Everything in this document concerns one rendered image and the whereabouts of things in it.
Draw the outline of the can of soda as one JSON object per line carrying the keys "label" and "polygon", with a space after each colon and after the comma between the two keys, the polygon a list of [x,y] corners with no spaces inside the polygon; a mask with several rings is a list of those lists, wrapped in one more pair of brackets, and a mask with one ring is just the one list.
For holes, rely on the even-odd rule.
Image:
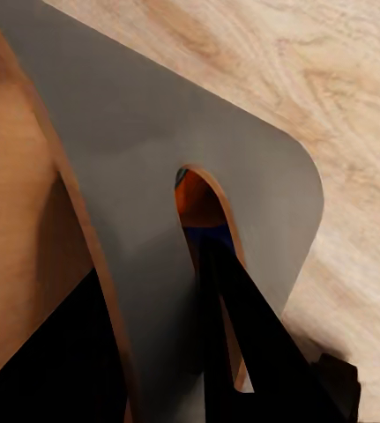
{"label": "can of soda", "polygon": [[216,240],[224,241],[235,254],[235,247],[228,224],[214,227],[183,227],[183,231],[186,233],[188,238],[190,238],[190,241],[197,252],[199,252],[199,237],[202,234],[206,234]]}
{"label": "can of soda", "polygon": [[227,222],[216,192],[191,169],[181,167],[175,175],[175,202],[183,227],[214,227]]}

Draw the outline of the trash can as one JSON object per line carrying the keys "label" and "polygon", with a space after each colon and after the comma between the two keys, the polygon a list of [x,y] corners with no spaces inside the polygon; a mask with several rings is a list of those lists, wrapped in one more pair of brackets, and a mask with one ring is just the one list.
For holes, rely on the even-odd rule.
{"label": "trash can", "polygon": [[[0,370],[96,268],[124,423],[205,423],[181,167],[216,192],[236,256],[281,318],[324,213],[301,143],[43,0],[0,0]],[[249,393],[220,302],[234,388]]]}

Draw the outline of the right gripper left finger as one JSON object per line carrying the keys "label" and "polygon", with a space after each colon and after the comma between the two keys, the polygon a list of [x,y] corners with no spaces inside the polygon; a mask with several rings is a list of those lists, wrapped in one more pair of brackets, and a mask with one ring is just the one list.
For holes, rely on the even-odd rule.
{"label": "right gripper left finger", "polygon": [[124,423],[128,390],[96,268],[0,370],[0,423]]}

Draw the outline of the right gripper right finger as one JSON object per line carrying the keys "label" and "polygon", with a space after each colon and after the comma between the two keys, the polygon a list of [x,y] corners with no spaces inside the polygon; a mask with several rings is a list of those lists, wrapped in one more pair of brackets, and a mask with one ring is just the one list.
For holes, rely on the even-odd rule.
{"label": "right gripper right finger", "polygon": [[[232,249],[199,237],[205,423],[348,423]],[[251,379],[234,388],[220,294]]]}

